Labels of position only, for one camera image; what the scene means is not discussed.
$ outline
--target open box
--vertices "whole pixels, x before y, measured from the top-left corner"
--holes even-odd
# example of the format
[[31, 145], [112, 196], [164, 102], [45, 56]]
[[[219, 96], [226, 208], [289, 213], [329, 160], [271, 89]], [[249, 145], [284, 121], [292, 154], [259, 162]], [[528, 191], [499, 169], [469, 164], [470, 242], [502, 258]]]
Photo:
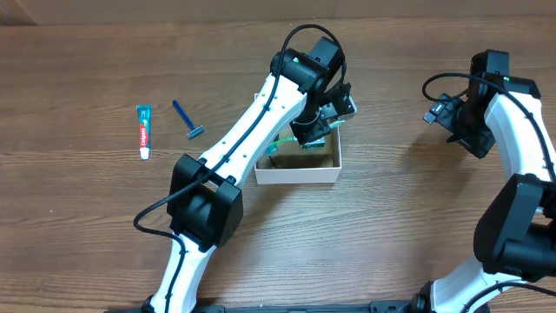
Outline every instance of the open box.
[[[289, 136], [292, 132], [287, 127], [280, 138]], [[324, 138], [320, 149], [302, 149], [297, 142], [285, 142], [278, 145], [272, 160], [263, 154], [255, 164], [257, 183], [335, 183], [341, 171], [340, 127]]]

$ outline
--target toothpaste tube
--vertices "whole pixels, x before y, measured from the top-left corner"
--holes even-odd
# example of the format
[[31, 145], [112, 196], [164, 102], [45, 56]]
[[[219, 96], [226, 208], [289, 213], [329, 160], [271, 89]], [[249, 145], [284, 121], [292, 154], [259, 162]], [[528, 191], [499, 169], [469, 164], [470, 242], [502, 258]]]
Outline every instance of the toothpaste tube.
[[137, 105], [137, 117], [139, 118], [139, 153], [142, 160], [149, 159], [150, 153], [150, 112], [152, 105]]

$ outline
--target cardboard box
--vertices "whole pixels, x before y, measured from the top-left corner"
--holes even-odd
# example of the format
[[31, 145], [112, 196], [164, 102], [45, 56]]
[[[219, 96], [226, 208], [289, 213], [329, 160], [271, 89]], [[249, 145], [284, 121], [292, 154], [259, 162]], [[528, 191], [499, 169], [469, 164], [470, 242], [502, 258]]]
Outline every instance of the cardboard box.
[[[292, 136], [289, 127], [280, 138], [288, 136]], [[307, 150], [297, 142], [280, 143], [271, 157], [277, 168], [266, 153], [255, 164], [258, 184], [335, 183], [341, 171], [340, 127], [325, 137], [323, 148]]]

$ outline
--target green object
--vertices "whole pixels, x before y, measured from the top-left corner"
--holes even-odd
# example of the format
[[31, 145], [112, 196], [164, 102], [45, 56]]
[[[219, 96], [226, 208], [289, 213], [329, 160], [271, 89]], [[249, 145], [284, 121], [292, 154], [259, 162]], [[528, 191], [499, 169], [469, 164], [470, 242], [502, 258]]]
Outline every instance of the green object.
[[[330, 129], [333, 130], [336, 127], [342, 125], [344, 122], [346, 121], [335, 121], [333, 123], [331, 123]], [[280, 143], [287, 143], [287, 142], [297, 142], [297, 138], [295, 136], [290, 136], [290, 137], [284, 137], [284, 138], [280, 138], [278, 140], [276, 140], [275, 142], [271, 143], [267, 150], [266, 153], [268, 155], [272, 155], [274, 154], [277, 150], [278, 150], [278, 144]], [[301, 146], [302, 149], [320, 149], [322, 147], [324, 147], [324, 143], [325, 143], [325, 139], [324, 137], [317, 139], [311, 143], [305, 143]]]

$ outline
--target white arm segment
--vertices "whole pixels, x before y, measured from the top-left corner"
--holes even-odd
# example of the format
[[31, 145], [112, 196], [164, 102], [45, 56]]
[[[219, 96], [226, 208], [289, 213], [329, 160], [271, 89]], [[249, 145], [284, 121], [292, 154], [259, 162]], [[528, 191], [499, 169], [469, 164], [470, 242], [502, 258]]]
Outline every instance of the white arm segment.
[[[180, 238], [185, 244], [187, 253], [183, 259], [180, 274], [175, 280], [174, 287], [172, 288], [169, 313], [189, 313], [193, 310], [197, 303], [197, 289], [201, 282], [202, 273], [207, 267], [210, 256], [216, 249], [216, 247], [213, 246], [207, 252], [202, 253], [199, 251], [199, 245], [197, 243], [194, 243], [184, 235], [180, 235]], [[160, 288], [150, 300], [150, 305], [155, 309], [155, 313], [164, 313], [168, 287], [180, 260], [180, 249], [180, 244], [172, 240], [172, 252], [170, 253], [170, 259], [166, 266], [166, 271], [164, 272], [164, 278], [162, 279]]]
[[[533, 118], [539, 125], [548, 147], [550, 158], [554, 162], [556, 153], [546, 132], [542, 115], [540, 114], [540, 100], [531, 95], [511, 92], [512, 96], [533, 113]], [[540, 180], [550, 182], [545, 159], [540, 148], [539, 138], [531, 122], [525, 114], [505, 95], [497, 94], [493, 97], [485, 112], [486, 126], [492, 131], [498, 144], [500, 158], [504, 165], [506, 180], [514, 173], [525, 175], [532, 173]]]
[[[212, 169], [245, 133], [247, 128], [253, 124], [253, 121], [261, 113], [262, 107], [267, 103], [274, 83], [275, 77], [268, 75], [259, 96], [240, 120], [219, 143], [201, 155], [201, 157], [207, 160], [205, 163], [207, 168]], [[297, 90], [298, 88], [296, 83], [288, 80], [286, 77], [280, 77], [274, 100], [270, 104], [270, 110], [265, 113], [251, 134], [232, 154], [229, 161], [216, 171], [216, 174], [223, 178], [233, 176], [236, 179], [235, 186], [238, 188], [242, 187], [248, 173], [254, 168], [255, 162], [264, 150], [273, 142], [281, 129], [298, 117], [305, 108], [307, 94], [301, 94]], [[188, 252], [185, 255], [180, 274], [174, 283], [169, 313], [189, 313], [193, 310], [196, 304], [197, 288], [199, 287], [202, 273], [207, 267], [210, 256], [216, 249], [213, 246], [207, 252], [201, 253], [196, 243], [184, 235], [180, 235], [180, 238], [185, 243]], [[150, 301], [150, 305], [155, 309], [155, 313], [164, 313], [168, 287], [179, 259], [180, 245], [173, 241], [172, 252], [160, 289]]]
[[[219, 143], [201, 155], [207, 160], [205, 163], [207, 168], [212, 169], [253, 124], [261, 113], [262, 107], [267, 103], [274, 83], [275, 77], [268, 75], [259, 96], [240, 120]], [[264, 150], [274, 141], [281, 129], [298, 117], [305, 108], [307, 94], [301, 94], [298, 88], [296, 83], [286, 77], [280, 77], [275, 98], [270, 104], [270, 111], [265, 113], [253, 132], [232, 154], [229, 161], [216, 171], [216, 174], [224, 179], [233, 176], [236, 179], [235, 186], [242, 187], [248, 173], [253, 169], [255, 162], [261, 157]]]
[[[533, 118], [540, 127], [548, 147], [550, 158], [556, 159], [554, 147], [546, 133], [545, 125], [540, 114], [540, 100], [530, 95], [511, 93], [526, 109], [533, 113]], [[496, 95], [488, 104], [485, 112], [486, 126], [492, 131], [498, 144], [500, 158], [504, 165], [506, 180], [514, 173], [532, 173], [543, 181], [550, 182], [546, 163], [540, 148], [539, 138], [529, 119], [520, 108], [507, 96]], [[460, 267], [445, 278], [439, 279], [431, 287], [431, 309], [437, 313], [459, 313], [464, 305], [482, 290], [502, 282], [520, 282], [521, 277], [507, 274], [487, 274], [483, 271], [482, 263], [475, 256], [470, 256]], [[469, 312], [474, 312], [487, 303], [500, 291], [496, 290], [476, 302]]]
[[[433, 283], [431, 287], [431, 310], [436, 313], [460, 313], [464, 305], [482, 290], [502, 282], [523, 283], [520, 277], [507, 274], [487, 274], [483, 271], [483, 264], [470, 256], [457, 269], [445, 278]], [[482, 297], [469, 310], [474, 312], [481, 305], [499, 295], [496, 290]]]

